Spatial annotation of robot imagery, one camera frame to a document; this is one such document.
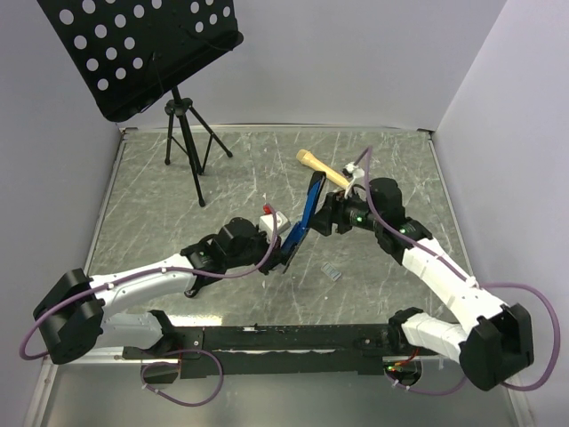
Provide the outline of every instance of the wooden handle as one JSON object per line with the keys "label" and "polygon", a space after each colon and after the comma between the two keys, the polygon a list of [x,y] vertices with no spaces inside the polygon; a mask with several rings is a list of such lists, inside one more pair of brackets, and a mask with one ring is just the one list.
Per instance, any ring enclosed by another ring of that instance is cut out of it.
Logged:
{"label": "wooden handle", "polygon": [[320,171],[326,173],[326,178],[332,181],[339,187],[346,189],[349,185],[349,181],[341,173],[337,173],[330,166],[325,165],[320,160],[318,160],[314,155],[306,150],[301,149],[296,155],[296,159],[303,165],[308,166],[315,171]]}

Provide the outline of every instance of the tripod leg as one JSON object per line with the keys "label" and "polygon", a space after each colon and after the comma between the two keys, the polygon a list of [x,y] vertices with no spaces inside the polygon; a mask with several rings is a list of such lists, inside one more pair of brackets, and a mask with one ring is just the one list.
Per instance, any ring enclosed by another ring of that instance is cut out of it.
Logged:
{"label": "tripod leg", "polygon": [[166,159],[164,163],[170,164],[170,150],[172,149],[172,128],[174,126],[174,114],[168,116],[168,138],[166,138]]}
{"label": "tripod leg", "polygon": [[202,124],[202,126],[205,128],[205,130],[207,132],[209,132],[209,134],[217,141],[218,144],[220,144],[220,147],[223,149],[223,151],[225,151],[225,154],[227,154],[228,157],[233,157],[233,153],[231,151],[229,151],[229,149],[225,146],[225,144],[218,138],[218,136],[215,134],[215,132],[212,130],[212,128],[199,115],[199,113],[196,111],[196,109],[194,109],[193,106],[190,106],[189,110],[196,117],[197,121]]}
{"label": "tripod leg", "polygon": [[202,196],[202,188],[199,185],[199,178],[197,176],[197,168],[200,167],[201,171],[201,166],[197,157],[196,146],[194,145],[194,140],[192,139],[192,133],[189,130],[188,119],[186,116],[178,117],[178,119],[180,120],[181,134],[186,144],[186,151],[188,152],[189,166],[192,168],[192,175],[194,176],[194,183],[196,184],[197,200],[199,202],[199,205],[204,207],[205,200],[204,196]]}

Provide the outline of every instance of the blue tool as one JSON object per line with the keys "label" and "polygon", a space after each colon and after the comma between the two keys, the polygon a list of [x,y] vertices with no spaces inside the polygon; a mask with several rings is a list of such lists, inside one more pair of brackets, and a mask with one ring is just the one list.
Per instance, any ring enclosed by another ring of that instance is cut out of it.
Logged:
{"label": "blue tool", "polygon": [[318,199],[320,198],[320,193],[322,192],[322,188],[324,187],[325,182],[326,174],[324,172],[317,171],[312,174],[302,219],[294,224],[293,229],[286,237],[286,240],[281,247],[281,253],[287,260],[283,273],[285,273],[288,269],[288,266],[291,265],[291,261],[293,260],[297,251],[301,247],[302,242],[310,231],[310,219],[317,209]]}

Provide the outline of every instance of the tripod stand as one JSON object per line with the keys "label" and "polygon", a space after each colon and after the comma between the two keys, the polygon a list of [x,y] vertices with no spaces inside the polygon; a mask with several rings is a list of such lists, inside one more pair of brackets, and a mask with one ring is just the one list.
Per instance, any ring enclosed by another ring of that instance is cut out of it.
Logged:
{"label": "tripod stand", "polygon": [[[233,153],[229,151],[229,149],[223,144],[220,138],[215,134],[212,128],[205,122],[205,120],[199,115],[199,113],[194,109],[193,101],[190,98],[182,99],[180,97],[180,91],[178,90],[178,86],[174,86],[172,88],[172,96],[173,100],[169,100],[166,102],[166,106],[164,111],[168,115],[168,137],[166,139],[166,159],[164,163],[169,165],[170,162],[170,152],[172,150],[172,141],[176,143],[178,147],[188,156],[189,166],[192,169],[192,175],[194,177],[194,183],[196,184],[196,192],[197,192],[197,199],[200,206],[205,206],[204,197],[202,196],[202,188],[199,184],[198,175],[204,174],[205,164],[207,162],[207,158],[210,154],[210,148],[212,147],[212,142],[215,140],[220,147],[225,151],[228,157],[233,157]],[[189,128],[188,118],[186,117],[186,113],[188,110],[196,117],[197,121],[205,128],[205,130],[210,134],[210,140],[207,143],[207,149],[205,150],[204,162],[201,164],[199,160],[199,156],[196,150],[196,144],[194,143],[194,138],[192,136],[192,132]],[[180,121],[180,128],[181,128],[181,136],[184,140],[184,145],[186,148],[183,148],[181,144],[172,136],[172,130],[174,125],[174,116],[178,118]]]}

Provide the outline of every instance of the white cable clip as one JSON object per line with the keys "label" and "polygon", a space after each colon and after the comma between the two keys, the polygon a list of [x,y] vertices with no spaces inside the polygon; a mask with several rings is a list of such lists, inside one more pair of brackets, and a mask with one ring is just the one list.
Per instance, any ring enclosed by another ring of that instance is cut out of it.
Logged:
{"label": "white cable clip", "polygon": [[346,165],[346,167],[342,169],[342,173],[344,173],[344,175],[346,175],[348,178],[351,178],[351,181],[349,182],[346,191],[344,191],[344,198],[348,198],[354,185],[356,185],[358,181],[364,179],[365,172],[364,169],[362,169],[358,165],[354,165],[354,162],[349,162]]}

